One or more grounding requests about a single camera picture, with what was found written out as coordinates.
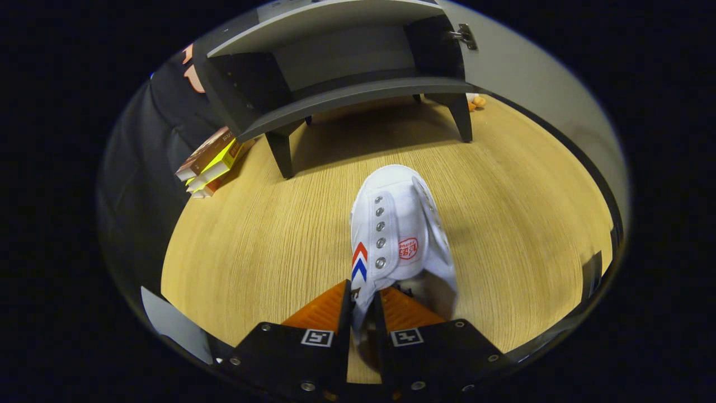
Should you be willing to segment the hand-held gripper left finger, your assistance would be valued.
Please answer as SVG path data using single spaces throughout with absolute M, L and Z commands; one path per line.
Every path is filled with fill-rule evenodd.
M 261 322 L 217 371 L 273 401 L 337 401 L 347 383 L 351 283 L 325 291 L 283 323 Z

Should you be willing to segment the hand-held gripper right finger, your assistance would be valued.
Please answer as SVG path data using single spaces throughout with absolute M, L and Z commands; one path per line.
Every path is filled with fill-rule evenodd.
M 374 296 L 381 382 L 392 401 L 472 401 L 502 377 L 511 360 L 463 318 L 433 318 L 400 291 Z

